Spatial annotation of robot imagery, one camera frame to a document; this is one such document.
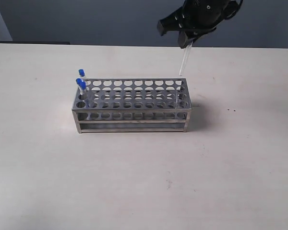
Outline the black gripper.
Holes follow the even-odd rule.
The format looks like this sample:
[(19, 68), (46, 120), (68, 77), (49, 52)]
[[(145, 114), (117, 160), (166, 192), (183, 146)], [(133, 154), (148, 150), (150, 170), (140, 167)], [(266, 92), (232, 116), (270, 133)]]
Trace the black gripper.
[(200, 37), (212, 33), (224, 20), (233, 18), (242, 6), (236, 0), (186, 0), (169, 16), (157, 23), (160, 36), (179, 31), (178, 45), (185, 49)]

